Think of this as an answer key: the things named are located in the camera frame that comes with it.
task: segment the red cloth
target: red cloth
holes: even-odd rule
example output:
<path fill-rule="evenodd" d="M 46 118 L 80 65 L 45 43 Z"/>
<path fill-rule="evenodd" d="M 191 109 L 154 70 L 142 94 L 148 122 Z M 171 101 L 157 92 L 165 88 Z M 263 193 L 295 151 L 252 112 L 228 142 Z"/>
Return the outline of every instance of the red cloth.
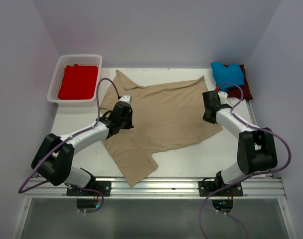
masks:
<path fill-rule="evenodd" d="M 61 100 L 88 100 L 94 96 L 98 75 L 97 66 L 66 66 L 62 86 L 58 93 Z"/>
<path fill-rule="evenodd" d="M 253 97 L 250 93 L 248 81 L 246 78 L 245 66 L 244 65 L 239 65 L 239 66 L 243 72 L 243 75 L 245 76 L 245 85 L 240 87 L 243 90 L 243 99 L 252 100 Z M 238 88 L 228 88 L 228 97 L 236 97 L 238 99 L 241 99 L 241 92 L 239 91 Z"/>

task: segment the white wall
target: white wall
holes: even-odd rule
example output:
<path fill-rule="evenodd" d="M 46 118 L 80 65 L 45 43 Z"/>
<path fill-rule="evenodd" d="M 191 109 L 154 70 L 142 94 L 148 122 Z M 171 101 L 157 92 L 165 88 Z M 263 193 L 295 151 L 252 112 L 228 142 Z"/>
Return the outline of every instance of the white wall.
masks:
<path fill-rule="evenodd" d="M 52 127 L 46 93 L 57 58 L 33 2 L 0 0 L 0 239 L 12 233 L 17 190 Z"/>
<path fill-rule="evenodd" d="M 105 67 L 245 62 L 281 0 L 33 0 L 60 54 Z"/>
<path fill-rule="evenodd" d="M 283 0 L 246 64 L 259 125 L 288 141 L 292 163 L 281 173 L 303 239 L 303 0 Z M 279 164 L 287 159 L 278 144 Z"/>

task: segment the folded blue cloth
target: folded blue cloth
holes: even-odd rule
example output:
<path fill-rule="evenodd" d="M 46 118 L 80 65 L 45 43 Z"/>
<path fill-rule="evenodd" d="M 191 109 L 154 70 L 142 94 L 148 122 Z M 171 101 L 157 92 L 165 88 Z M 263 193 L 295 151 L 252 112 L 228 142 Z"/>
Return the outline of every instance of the folded blue cloth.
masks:
<path fill-rule="evenodd" d="M 211 63 L 211 68 L 212 76 L 220 90 L 228 92 L 228 88 L 235 87 L 228 84 L 220 86 L 223 83 L 234 83 L 238 86 L 245 85 L 245 76 L 238 64 L 232 63 L 228 67 L 225 67 L 222 63 L 216 61 Z"/>

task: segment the plastic basket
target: plastic basket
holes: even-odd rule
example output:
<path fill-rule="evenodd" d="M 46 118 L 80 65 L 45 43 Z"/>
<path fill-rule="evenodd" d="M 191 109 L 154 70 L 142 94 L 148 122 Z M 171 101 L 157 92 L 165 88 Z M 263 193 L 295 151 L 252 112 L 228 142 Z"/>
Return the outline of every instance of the plastic basket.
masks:
<path fill-rule="evenodd" d="M 75 55 L 63 55 L 58 58 L 54 74 L 50 87 L 47 92 L 47 100 L 53 103 L 58 103 L 60 106 L 91 106 L 95 104 L 96 99 L 96 87 L 92 98 L 87 100 L 60 100 L 57 96 L 61 89 L 62 80 L 64 76 L 64 68 L 68 65 L 74 66 L 75 64 L 83 66 L 97 66 L 98 74 L 96 80 L 96 86 L 100 80 L 102 72 L 102 57 L 100 55 L 93 54 L 75 54 Z"/>

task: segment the brown t-shirt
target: brown t-shirt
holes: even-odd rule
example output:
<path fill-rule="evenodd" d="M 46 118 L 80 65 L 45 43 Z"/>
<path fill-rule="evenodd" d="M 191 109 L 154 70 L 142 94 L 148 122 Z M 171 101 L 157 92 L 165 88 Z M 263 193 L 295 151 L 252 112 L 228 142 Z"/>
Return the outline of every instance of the brown t-shirt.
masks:
<path fill-rule="evenodd" d="M 132 95 L 133 126 L 103 141 L 128 184 L 154 172 L 158 165 L 152 154 L 200 143 L 222 127 L 202 120 L 202 93 L 208 91 L 204 77 L 198 80 L 139 86 L 117 71 L 114 83 L 123 95 Z M 112 110 L 117 97 L 110 86 L 101 104 Z"/>

